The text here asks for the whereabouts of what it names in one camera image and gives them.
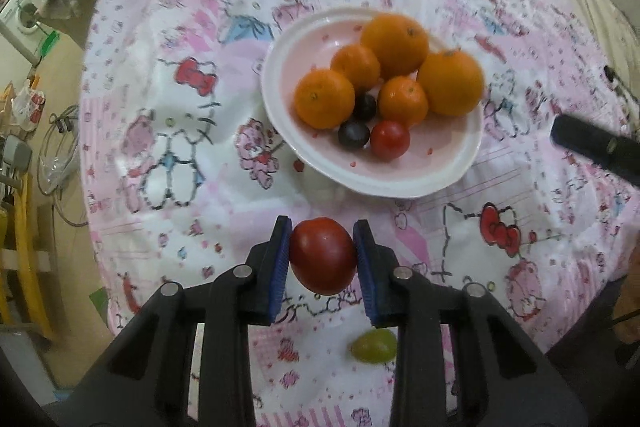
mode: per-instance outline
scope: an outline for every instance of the tablecloth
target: tablecloth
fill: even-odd
[[[343,4],[411,15],[481,63],[485,133],[458,183],[413,201],[354,194],[268,121],[268,46],[293,20]],[[209,282],[242,263],[279,214],[348,230],[368,219],[434,282],[487,286],[543,350],[625,269],[638,192],[548,137],[562,112],[629,134],[638,111],[568,0],[99,0],[86,48],[82,181],[114,331],[162,282]],[[258,422],[386,425],[393,363],[347,353],[367,328],[357,279],[327,298],[289,275],[278,323],[250,330]],[[447,335],[444,350],[454,403]],[[197,361],[192,377],[194,404]]]

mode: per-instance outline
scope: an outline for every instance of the green grape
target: green grape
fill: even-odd
[[[390,330],[371,330],[350,346],[353,358],[366,363],[386,363],[396,357],[398,340]]]

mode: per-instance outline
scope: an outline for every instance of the red tomato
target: red tomato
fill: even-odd
[[[320,295],[335,295],[356,273],[356,248],[339,223],[316,217],[298,223],[293,230],[289,262],[304,287]]]
[[[411,136],[404,125],[383,120],[371,131],[369,143],[371,144],[371,152],[375,156],[389,162],[406,153],[411,143]]]

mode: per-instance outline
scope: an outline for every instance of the metal screw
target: metal screw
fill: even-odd
[[[160,293],[165,297],[171,297],[178,293],[180,286],[175,282],[166,282],[160,287]]]
[[[394,269],[394,277],[396,279],[409,279],[414,271],[408,266],[398,266]]]
[[[240,264],[234,268],[234,275],[238,277],[238,279],[244,279],[245,277],[249,277],[252,271],[248,264]]]
[[[472,282],[470,285],[466,287],[466,292],[472,297],[484,297],[486,293],[486,289],[481,284],[477,282]]]

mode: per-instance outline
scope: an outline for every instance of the washing machine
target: washing machine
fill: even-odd
[[[42,0],[8,0],[0,11],[0,21],[36,58],[40,57],[40,47],[51,31],[38,23],[36,12],[40,6]]]
[[[36,11],[41,5],[42,0],[7,0],[0,7],[0,91],[9,82],[20,90],[40,60],[42,43],[52,31],[37,23]]]

